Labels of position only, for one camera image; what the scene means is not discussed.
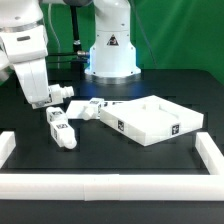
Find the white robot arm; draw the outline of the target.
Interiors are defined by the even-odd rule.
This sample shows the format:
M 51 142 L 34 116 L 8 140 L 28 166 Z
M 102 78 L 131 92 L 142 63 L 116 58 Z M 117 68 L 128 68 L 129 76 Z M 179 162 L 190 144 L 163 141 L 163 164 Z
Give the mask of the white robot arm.
M 86 53 L 85 76 L 105 84 L 135 80 L 141 70 L 130 40 L 128 0 L 0 0 L 0 72 L 12 68 L 33 108 L 60 104 L 74 94 L 71 87 L 48 83 L 47 30 L 41 6 L 47 4 L 95 8 L 95 42 Z

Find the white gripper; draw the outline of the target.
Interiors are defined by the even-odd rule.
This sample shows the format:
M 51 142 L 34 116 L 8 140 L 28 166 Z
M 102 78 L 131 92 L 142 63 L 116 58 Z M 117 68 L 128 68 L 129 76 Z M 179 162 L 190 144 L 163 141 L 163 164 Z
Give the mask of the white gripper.
M 47 35 L 43 25 L 19 32 L 0 32 L 0 45 L 13 67 L 26 100 L 41 107 L 49 98 L 45 58 Z

